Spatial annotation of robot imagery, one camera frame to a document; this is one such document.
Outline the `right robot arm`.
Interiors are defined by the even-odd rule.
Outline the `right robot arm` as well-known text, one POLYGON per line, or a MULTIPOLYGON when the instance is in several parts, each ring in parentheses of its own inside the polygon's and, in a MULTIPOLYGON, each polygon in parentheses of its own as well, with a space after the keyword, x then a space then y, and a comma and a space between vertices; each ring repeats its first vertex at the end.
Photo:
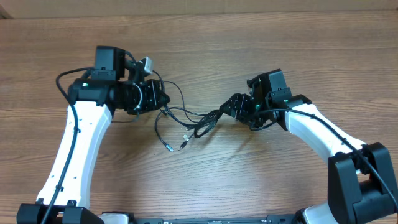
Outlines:
POLYGON ((247 81, 250 94, 220 106, 253 131, 278 124, 308 144, 328 166, 327 200, 267 223, 368 223, 397 213, 397 181, 388 149, 366 144, 326 119, 304 95, 293 95, 282 70, 247 81))

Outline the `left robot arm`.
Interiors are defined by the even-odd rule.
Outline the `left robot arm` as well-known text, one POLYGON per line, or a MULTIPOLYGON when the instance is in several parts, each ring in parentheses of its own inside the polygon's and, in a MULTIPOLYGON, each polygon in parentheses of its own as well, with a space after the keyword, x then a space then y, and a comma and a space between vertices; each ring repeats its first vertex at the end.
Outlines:
POLYGON ((170 98, 161 81, 148 79, 154 63, 149 57, 136 60, 124 49, 98 46, 95 64, 83 67, 67 90, 56 85, 68 101, 67 121, 50 175, 35 203, 23 203, 18 223, 134 223, 127 212, 90 211, 90 188, 98 151, 113 122, 123 110, 136 119, 165 106, 170 98))

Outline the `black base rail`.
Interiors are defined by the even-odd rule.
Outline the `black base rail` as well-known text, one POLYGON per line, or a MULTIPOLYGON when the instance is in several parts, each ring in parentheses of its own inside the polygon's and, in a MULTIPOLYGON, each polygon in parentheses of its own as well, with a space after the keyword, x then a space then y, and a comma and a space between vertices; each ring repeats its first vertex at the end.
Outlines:
POLYGON ((186 218, 165 220, 162 218, 135 218, 133 224, 302 224, 295 215, 268 215, 260 218, 186 218))

